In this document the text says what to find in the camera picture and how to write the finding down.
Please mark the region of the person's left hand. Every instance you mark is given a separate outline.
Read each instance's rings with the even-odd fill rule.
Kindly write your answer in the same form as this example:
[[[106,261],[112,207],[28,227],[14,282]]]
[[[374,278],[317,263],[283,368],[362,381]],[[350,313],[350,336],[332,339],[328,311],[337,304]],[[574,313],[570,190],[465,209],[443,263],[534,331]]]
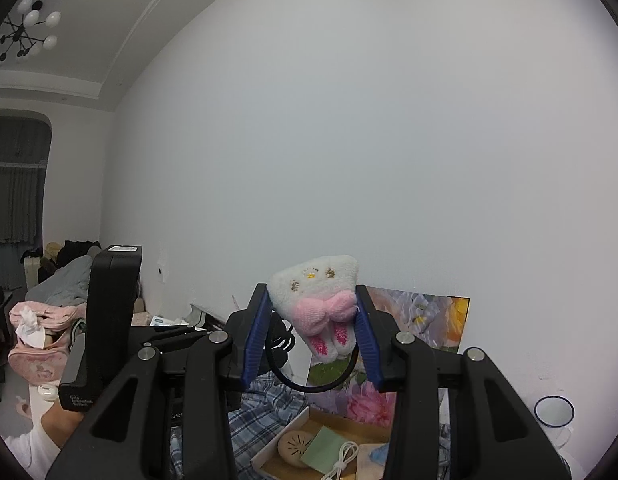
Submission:
[[[67,411],[59,400],[42,415],[41,426],[54,444],[62,448],[82,423],[85,414]]]

